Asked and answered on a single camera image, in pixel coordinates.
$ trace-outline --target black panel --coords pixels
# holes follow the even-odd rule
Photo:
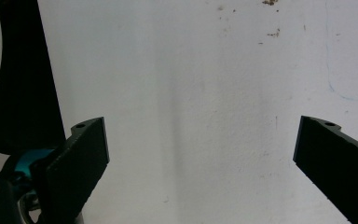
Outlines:
[[[63,146],[31,166],[44,221],[73,223],[108,162],[103,118],[74,126]]]
[[[358,142],[326,120],[302,117],[296,165],[351,222],[358,224]]]
[[[36,0],[0,0],[0,152],[55,148],[65,140]]]

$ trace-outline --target white backdrop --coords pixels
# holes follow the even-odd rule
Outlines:
[[[39,0],[66,132],[104,116],[85,223],[347,223],[292,162],[358,140],[358,0]]]

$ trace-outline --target white wall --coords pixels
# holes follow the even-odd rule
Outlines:
[[[85,223],[346,223],[292,158],[358,139],[358,0],[262,2],[39,1],[67,133],[105,117]]]

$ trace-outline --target black object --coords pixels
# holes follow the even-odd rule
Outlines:
[[[36,0],[0,0],[0,153],[56,148],[62,118]]]
[[[348,221],[358,224],[358,141],[335,123],[302,117],[294,161]]]
[[[103,118],[77,124],[55,150],[10,156],[0,172],[0,224],[20,224],[17,201],[34,191],[42,212],[38,224],[74,223],[108,162]]]

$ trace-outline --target brown speck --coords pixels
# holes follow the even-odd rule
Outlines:
[[[266,0],[266,1],[263,2],[263,4],[273,6],[277,2],[278,2],[278,0]]]

